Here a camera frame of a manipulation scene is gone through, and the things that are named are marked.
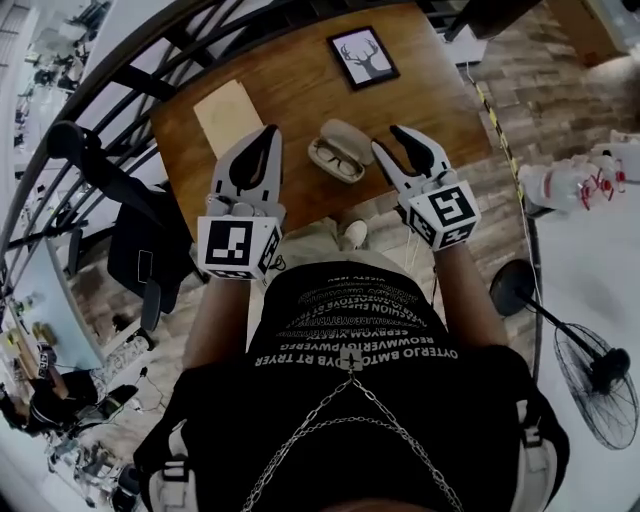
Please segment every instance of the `picture frame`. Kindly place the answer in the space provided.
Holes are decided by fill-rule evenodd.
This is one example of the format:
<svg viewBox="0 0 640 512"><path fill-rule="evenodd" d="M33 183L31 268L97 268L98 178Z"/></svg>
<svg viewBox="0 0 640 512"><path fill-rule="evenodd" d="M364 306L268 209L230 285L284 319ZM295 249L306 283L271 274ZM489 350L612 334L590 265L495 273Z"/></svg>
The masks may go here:
<svg viewBox="0 0 640 512"><path fill-rule="evenodd" d="M389 52L370 25L327 37L327 44L354 91L400 76Z"/></svg>

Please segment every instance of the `wooden tabletop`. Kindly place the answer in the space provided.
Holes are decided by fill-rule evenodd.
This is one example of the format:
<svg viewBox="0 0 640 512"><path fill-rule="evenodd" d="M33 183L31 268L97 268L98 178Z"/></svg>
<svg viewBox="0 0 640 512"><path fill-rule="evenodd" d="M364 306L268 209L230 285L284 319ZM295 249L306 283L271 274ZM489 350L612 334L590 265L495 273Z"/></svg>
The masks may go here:
<svg viewBox="0 0 640 512"><path fill-rule="evenodd" d="M326 38L372 25L400 72L397 79L354 92ZM229 80L241 82L262 122L284 139L279 201L287 230L305 226L390 190L374 163L346 185L311 163L309 143L338 118L385 143L408 166L389 126L416 128L438 141L454 167L490 155L478 114L433 27L414 4L359 11L279 37L243 54L158 106L151 120L173 191L194 239L205 214L216 158L193 107Z"/></svg>

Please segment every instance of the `white floor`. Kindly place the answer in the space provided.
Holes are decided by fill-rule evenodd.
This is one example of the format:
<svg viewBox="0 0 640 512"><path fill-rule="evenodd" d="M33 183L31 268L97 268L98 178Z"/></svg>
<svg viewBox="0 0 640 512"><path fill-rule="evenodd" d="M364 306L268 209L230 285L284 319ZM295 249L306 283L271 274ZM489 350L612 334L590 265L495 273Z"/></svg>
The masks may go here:
<svg viewBox="0 0 640 512"><path fill-rule="evenodd" d="M631 356L640 385L640 187L592 212L553 213L537 222L544 305L564 322L595 331ZM571 461L550 510L627 512L638 498L640 441L622 451L599 444L575 405L554 353L555 329L545 322L540 389L569 434Z"/></svg>

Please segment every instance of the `cardboard box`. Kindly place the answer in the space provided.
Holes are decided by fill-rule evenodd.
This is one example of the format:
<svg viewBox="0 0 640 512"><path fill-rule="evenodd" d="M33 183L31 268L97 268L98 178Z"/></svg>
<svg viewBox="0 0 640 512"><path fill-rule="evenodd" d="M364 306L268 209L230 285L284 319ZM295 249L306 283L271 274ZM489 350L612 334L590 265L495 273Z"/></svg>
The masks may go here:
<svg viewBox="0 0 640 512"><path fill-rule="evenodd" d="M547 4L585 66L624 55L588 0L547 0Z"/></svg>

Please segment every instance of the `shoe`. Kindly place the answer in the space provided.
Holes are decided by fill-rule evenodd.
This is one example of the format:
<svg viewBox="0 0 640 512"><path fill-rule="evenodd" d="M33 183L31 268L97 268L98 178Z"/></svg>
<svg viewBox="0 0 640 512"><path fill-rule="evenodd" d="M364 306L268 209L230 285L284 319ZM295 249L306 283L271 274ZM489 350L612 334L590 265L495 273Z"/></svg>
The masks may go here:
<svg viewBox="0 0 640 512"><path fill-rule="evenodd" d="M360 249L367 239L367 231L368 228L365 221L357 220L351 223L343 235L343 246L345 246L343 250L357 251Z"/></svg>

